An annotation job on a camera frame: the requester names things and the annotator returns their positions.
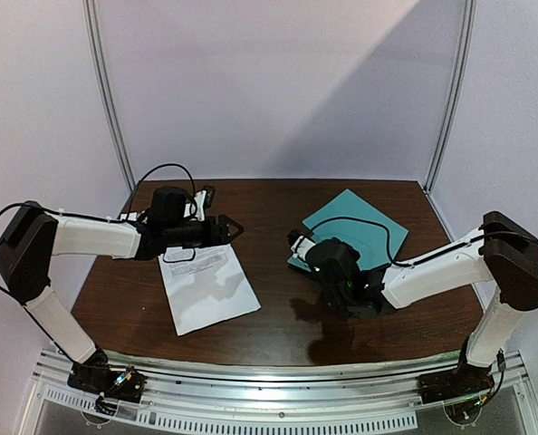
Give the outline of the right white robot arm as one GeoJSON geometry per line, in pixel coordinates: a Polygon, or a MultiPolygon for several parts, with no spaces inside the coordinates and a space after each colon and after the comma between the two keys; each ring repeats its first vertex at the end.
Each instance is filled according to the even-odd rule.
{"type": "Polygon", "coordinates": [[[456,395],[468,394],[482,381],[524,314],[538,309],[538,238],[499,211],[486,213],[479,227],[446,246],[370,270],[360,270],[360,253],[337,237],[288,238],[330,306],[347,316],[393,314],[464,285],[495,282],[495,295],[465,341],[462,363],[447,376],[456,395]]]}

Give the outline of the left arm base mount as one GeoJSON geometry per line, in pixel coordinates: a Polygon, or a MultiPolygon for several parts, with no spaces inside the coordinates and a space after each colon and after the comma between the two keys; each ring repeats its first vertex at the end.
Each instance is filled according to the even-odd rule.
{"type": "Polygon", "coordinates": [[[112,368],[104,351],[97,350],[86,362],[72,364],[67,385],[81,392],[96,394],[94,410],[114,416],[118,401],[140,403],[146,380],[146,376],[132,365],[112,368]]]}

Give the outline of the aluminium mounting rail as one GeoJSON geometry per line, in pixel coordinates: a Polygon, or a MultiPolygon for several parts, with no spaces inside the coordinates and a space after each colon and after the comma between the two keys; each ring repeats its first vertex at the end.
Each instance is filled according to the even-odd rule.
{"type": "Polygon", "coordinates": [[[40,353],[20,434],[538,434],[538,403],[521,355],[475,417],[449,419],[452,401],[424,403],[418,377],[451,369],[456,353],[398,361],[265,367],[177,362],[110,353],[147,378],[140,403],[111,416],[70,388],[69,361],[40,353]]]}

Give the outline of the aluminium wall post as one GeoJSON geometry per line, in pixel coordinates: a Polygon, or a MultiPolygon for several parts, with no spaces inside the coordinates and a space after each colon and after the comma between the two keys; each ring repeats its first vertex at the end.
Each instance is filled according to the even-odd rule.
{"type": "Polygon", "coordinates": [[[92,64],[95,71],[96,81],[98,83],[101,104],[105,113],[111,143],[114,148],[116,160],[125,182],[125,186],[129,192],[132,192],[136,183],[110,85],[110,75],[108,72],[101,38],[98,3],[92,0],[83,0],[82,6],[91,48],[92,64]]]}
{"type": "Polygon", "coordinates": [[[446,154],[447,143],[454,125],[456,109],[463,87],[468,54],[472,41],[472,33],[476,15],[476,1],[468,0],[463,3],[463,15],[457,39],[454,64],[447,93],[447,104],[440,124],[437,144],[429,163],[428,172],[422,186],[429,196],[437,184],[437,178],[442,161],[446,154]]]}

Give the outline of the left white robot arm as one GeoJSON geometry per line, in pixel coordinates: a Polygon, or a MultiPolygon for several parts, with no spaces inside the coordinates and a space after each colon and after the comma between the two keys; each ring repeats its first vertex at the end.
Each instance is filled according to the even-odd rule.
{"type": "Polygon", "coordinates": [[[107,392],[114,376],[110,368],[93,359],[100,349],[53,291],[52,258],[110,256],[149,261],[170,247],[228,245],[244,228],[226,215],[207,214],[214,195],[211,186],[196,194],[171,186],[157,188],[150,206],[133,220],[62,213],[34,201],[15,205],[16,212],[0,236],[4,290],[80,365],[78,376],[93,392],[107,392]]]}

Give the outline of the teal file folder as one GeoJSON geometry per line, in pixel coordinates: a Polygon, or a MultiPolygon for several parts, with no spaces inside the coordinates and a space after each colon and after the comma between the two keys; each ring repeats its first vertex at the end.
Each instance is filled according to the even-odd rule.
{"type": "MultiPolygon", "coordinates": [[[[343,190],[326,205],[303,220],[303,225],[311,229],[327,218],[358,218],[381,224],[389,231],[389,252],[393,259],[403,246],[408,230],[387,217],[370,203],[350,189],[343,190]]],[[[337,237],[360,253],[358,261],[361,270],[369,270],[389,264],[386,250],[387,233],[382,227],[347,219],[322,224],[313,230],[313,240],[318,243],[337,237]]]]}

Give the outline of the right aluminium wall post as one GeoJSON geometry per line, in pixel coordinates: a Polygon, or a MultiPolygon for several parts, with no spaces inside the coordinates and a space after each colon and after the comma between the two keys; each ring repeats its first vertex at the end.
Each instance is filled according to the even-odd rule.
{"type": "Polygon", "coordinates": [[[422,186],[429,196],[437,184],[437,178],[442,161],[446,154],[447,143],[454,125],[456,109],[463,87],[468,54],[472,41],[472,33],[476,15],[476,1],[468,0],[463,3],[463,15],[457,39],[454,64],[447,93],[447,104],[440,124],[437,144],[429,163],[428,172],[422,186]]]}

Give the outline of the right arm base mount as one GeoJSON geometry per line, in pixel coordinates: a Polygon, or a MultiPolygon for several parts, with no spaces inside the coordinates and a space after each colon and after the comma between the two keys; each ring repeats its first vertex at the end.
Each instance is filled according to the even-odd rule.
{"type": "Polygon", "coordinates": [[[477,367],[463,358],[452,370],[418,376],[417,391],[424,403],[469,396],[473,399],[472,406],[482,407],[496,396],[504,382],[506,360],[502,354],[497,356],[496,367],[500,374],[498,383],[495,383],[492,366],[477,367]]]}

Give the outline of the white printed paper sheet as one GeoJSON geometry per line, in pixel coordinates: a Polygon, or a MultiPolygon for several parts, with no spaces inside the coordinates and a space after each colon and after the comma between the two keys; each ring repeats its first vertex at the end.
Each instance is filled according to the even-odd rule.
{"type": "Polygon", "coordinates": [[[171,247],[159,256],[159,266],[178,336],[261,308],[230,245],[171,247]]]}

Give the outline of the colourful printed leaflet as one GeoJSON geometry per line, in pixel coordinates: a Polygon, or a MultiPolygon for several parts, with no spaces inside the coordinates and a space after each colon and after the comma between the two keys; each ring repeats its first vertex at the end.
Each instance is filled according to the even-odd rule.
{"type": "Polygon", "coordinates": [[[143,211],[132,211],[130,213],[122,213],[119,217],[119,222],[129,222],[129,223],[140,223],[143,224],[147,221],[147,212],[143,211]]]}

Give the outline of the left aluminium wall post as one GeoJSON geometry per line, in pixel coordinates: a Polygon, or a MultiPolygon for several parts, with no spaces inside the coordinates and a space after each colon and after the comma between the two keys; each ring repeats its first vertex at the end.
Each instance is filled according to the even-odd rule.
{"type": "Polygon", "coordinates": [[[114,148],[116,160],[125,182],[125,186],[129,192],[132,192],[136,183],[110,85],[110,75],[108,72],[101,38],[98,3],[92,0],[83,0],[82,6],[91,48],[92,64],[95,71],[96,81],[98,83],[101,104],[105,113],[111,143],[114,148]]]}

